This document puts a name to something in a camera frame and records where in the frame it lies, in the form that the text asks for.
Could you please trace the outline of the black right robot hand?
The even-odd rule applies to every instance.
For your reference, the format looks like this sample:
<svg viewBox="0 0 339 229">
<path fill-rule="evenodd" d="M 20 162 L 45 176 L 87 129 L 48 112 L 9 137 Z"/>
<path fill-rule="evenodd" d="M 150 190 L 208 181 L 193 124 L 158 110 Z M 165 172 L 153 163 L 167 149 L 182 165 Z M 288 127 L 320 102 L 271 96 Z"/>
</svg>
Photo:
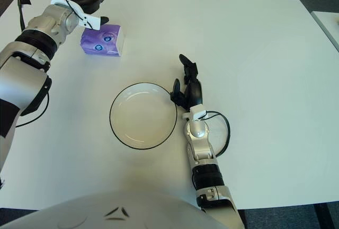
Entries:
<svg viewBox="0 0 339 229">
<path fill-rule="evenodd" d="M 179 55 L 180 62 L 184 68 L 184 84 L 186 89 L 181 92 L 180 81 L 175 79 L 172 92 L 170 93 L 171 101 L 177 106 L 189 111 L 191 107 L 203 104 L 202 86 L 198 80 L 197 64 L 191 62 L 185 55 Z"/>
</svg>

